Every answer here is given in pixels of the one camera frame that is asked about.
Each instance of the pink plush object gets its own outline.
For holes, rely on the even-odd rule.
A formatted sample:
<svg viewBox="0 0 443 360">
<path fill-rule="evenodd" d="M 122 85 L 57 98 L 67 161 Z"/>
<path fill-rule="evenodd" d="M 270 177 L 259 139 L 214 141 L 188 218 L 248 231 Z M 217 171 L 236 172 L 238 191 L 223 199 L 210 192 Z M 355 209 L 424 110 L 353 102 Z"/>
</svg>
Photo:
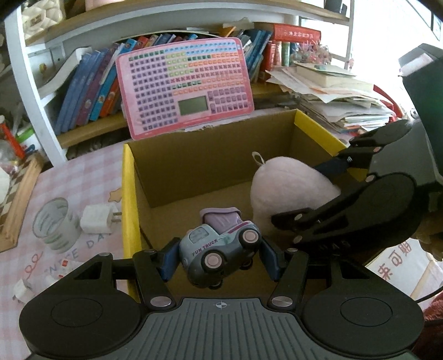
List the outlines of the pink plush object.
<svg viewBox="0 0 443 360">
<path fill-rule="evenodd" d="M 290 157 L 275 157 L 262 164 L 252 180 L 253 222 L 263 236 L 287 235 L 272 225 L 272 215 L 317 209 L 338 195 L 340 189 L 317 170 Z"/>
</svg>

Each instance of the checkered tablecloth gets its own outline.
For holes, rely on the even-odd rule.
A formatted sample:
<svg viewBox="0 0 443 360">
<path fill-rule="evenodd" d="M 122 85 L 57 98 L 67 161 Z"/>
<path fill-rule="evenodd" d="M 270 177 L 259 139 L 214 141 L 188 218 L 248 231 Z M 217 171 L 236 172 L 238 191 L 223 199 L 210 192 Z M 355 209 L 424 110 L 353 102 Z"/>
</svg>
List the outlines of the checkered tablecloth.
<svg viewBox="0 0 443 360">
<path fill-rule="evenodd" d="M 0 360 L 25 359 L 30 353 L 19 330 L 22 304 L 12 299 L 13 286 L 28 279 L 38 293 L 44 289 L 46 274 L 55 274 L 63 258 L 85 262 L 100 252 L 123 257 L 121 226 L 111 235 L 82 233 L 72 248 L 55 254 L 32 233 L 37 211 L 49 200 L 64 197 L 81 215 L 86 205 L 106 203 L 110 192 L 121 187 L 123 144 L 86 154 L 40 174 L 23 221 L 18 245 L 0 253 Z M 121 210 L 121 203 L 116 203 Z M 125 290 L 125 282 L 119 284 Z"/>
</svg>

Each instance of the bookshelf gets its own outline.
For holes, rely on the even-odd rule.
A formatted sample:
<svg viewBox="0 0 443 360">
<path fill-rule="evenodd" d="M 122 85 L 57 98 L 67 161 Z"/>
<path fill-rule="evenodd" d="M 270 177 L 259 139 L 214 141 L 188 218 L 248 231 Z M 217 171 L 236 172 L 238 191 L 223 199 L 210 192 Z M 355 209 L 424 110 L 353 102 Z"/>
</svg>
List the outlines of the bookshelf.
<svg viewBox="0 0 443 360">
<path fill-rule="evenodd" d="M 292 25 L 306 18 L 347 26 L 346 55 L 334 55 L 346 62 L 352 45 L 354 1 L 350 0 L 350 16 L 346 17 L 297 0 L 125 0 L 65 20 L 26 41 L 20 9 L 5 20 L 5 28 L 12 70 L 23 104 L 51 163 L 58 166 L 67 161 L 64 148 L 123 128 L 126 121 L 122 114 L 117 114 L 56 136 L 51 123 L 58 115 L 59 97 L 54 93 L 40 99 L 36 80 L 41 83 L 39 66 L 42 63 L 58 69 L 79 47 L 101 49 L 136 34 L 186 27 L 212 28 L 243 17 L 253 22 Z"/>
</svg>

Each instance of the white shelf frame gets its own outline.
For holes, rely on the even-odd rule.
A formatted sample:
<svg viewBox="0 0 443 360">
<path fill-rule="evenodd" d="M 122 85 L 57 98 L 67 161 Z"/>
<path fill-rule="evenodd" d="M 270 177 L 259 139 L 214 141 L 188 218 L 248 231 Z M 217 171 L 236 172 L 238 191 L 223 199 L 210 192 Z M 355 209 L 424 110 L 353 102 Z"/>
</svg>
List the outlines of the white shelf frame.
<svg viewBox="0 0 443 360">
<path fill-rule="evenodd" d="M 58 49 L 58 52 L 64 53 L 63 43 L 76 36 L 88 33 L 90 31 L 100 29 L 101 27 L 108 26 L 113 23 L 121 21 L 139 18 L 142 16 L 158 15 L 166 12 L 179 12 L 184 10 L 197 10 L 197 9 L 238 9 L 243 11 L 259 11 L 263 13 L 282 14 L 284 16 L 284 22 L 290 24 L 296 24 L 297 17 L 307 18 L 312 20 L 326 21 L 330 23 L 337 23 L 346 25 L 349 27 L 346 55 L 333 55 L 334 58 L 344 61 L 347 64 L 350 59 L 352 49 L 352 32 L 354 24 L 354 0 L 350 3 L 350 17 L 349 21 L 341 19 L 333 19 L 329 17 L 310 14 L 308 12 L 294 10 L 288 5 L 285 7 L 282 3 L 264 4 L 260 0 L 249 0 L 249 2 L 220 2 L 220 1 L 207 1 L 195 0 L 185 4 L 167 4 L 159 6 L 150 6 L 147 2 L 147 7 L 137 9 L 135 11 L 123 11 L 120 14 L 105 17 L 95 22 L 88 23 L 80 26 L 76 29 L 70 30 L 54 39 L 51 39 L 45 43 L 35 43 L 30 46 L 26 46 L 23 27 L 21 21 L 20 9 L 13 12 L 6 20 L 6 37 L 9 48 L 9 54 L 11 59 L 12 70 L 16 83 L 22 98 L 23 104 L 27 111 L 27 114 L 31 120 L 32 126 L 35 129 L 35 133 L 42 144 L 43 149 L 48 155 L 49 160 L 54 166 L 58 166 L 66 162 L 65 152 L 60 146 L 57 137 L 54 134 L 50 120 L 45 111 L 45 107 L 55 97 L 55 94 L 50 94 L 44 99 L 40 99 L 34 77 L 31 71 L 31 64 L 29 60 L 30 55 L 35 55 L 39 51 L 47 51 Z"/>
</svg>

